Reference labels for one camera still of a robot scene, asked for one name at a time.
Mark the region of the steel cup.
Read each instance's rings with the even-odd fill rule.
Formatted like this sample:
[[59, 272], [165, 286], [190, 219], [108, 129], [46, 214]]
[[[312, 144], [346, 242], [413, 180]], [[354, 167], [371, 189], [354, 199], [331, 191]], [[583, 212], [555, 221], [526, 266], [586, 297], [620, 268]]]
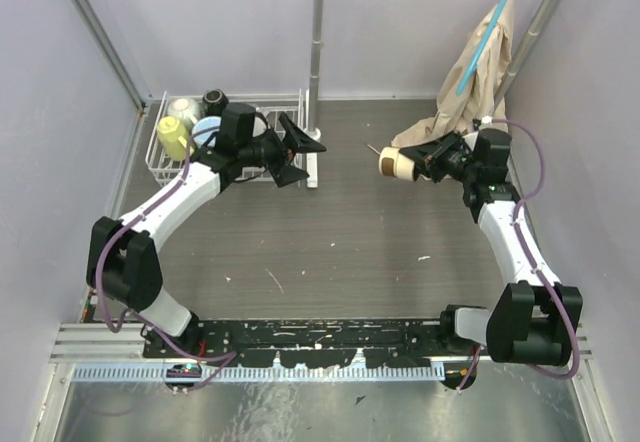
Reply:
[[403, 181], [415, 182], [418, 179], [415, 173], [415, 162], [403, 155], [399, 148], [384, 147], [380, 151], [378, 170], [383, 176]]

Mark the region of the blue mug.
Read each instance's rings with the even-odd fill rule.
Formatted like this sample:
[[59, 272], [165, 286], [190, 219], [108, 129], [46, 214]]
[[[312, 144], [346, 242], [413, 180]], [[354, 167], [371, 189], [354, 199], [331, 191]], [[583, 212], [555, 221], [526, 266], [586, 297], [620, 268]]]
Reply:
[[192, 140], [197, 147], [214, 148], [220, 132], [221, 117], [207, 116], [200, 119], [193, 127]]

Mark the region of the black mug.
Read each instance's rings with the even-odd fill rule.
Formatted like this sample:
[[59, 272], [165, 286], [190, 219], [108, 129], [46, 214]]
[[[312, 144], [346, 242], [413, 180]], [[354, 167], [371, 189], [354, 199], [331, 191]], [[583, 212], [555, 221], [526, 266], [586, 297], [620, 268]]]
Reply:
[[202, 113], [205, 116], [220, 116], [228, 103], [229, 99], [222, 90], [208, 90], [202, 96]]

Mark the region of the white speckled mug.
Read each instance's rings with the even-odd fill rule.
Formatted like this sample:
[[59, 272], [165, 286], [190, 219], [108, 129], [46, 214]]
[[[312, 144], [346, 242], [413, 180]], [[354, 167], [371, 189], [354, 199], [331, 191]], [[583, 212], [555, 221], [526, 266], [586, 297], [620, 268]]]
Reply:
[[191, 128], [202, 118], [202, 109], [200, 103], [194, 98], [181, 97], [169, 103], [167, 115]]

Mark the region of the yellow mug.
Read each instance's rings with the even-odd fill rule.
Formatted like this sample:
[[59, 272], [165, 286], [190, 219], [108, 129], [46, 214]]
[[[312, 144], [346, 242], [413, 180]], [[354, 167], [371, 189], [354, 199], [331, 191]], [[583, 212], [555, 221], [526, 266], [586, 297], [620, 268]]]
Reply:
[[165, 116], [156, 124], [156, 135], [165, 154], [173, 161], [184, 162], [193, 152], [187, 148], [190, 132], [182, 120]]

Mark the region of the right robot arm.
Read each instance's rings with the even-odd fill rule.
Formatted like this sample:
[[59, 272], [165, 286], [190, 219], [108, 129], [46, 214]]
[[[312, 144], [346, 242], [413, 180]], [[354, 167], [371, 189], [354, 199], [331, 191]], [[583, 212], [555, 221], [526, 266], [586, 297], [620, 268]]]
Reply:
[[400, 148], [379, 169], [401, 180], [421, 177], [461, 183], [463, 202], [486, 236], [504, 290], [495, 306], [450, 305], [441, 315], [438, 341], [459, 356], [473, 343], [500, 363], [529, 365], [554, 378], [578, 370], [577, 328], [583, 299], [562, 284], [545, 262], [523, 216], [524, 197], [508, 181], [511, 136], [495, 128], [461, 136], [450, 133], [426, 144]]

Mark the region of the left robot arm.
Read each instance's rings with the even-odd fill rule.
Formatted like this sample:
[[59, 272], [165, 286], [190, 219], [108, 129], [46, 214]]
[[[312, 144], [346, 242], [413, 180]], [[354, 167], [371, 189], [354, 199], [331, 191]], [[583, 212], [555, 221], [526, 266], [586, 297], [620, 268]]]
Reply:
[[159, 252], [168, 238], [201, 206], [237, 182], [245, 168], [261, 168], [279, 187], [303, 181], [299, 154], [325, 151], [318, 138], [287, 114], [275, 130], [248, 104], [229, 103], [216, 122], [196, 124], [187, 139], [180, 173], [141, 206], [118, 219], [102, 217], [92, 227], [87, 283], [101, 305], [113, 300], [165, 336], [178, 358], [200, 346], [195, 314], [164, 287]]

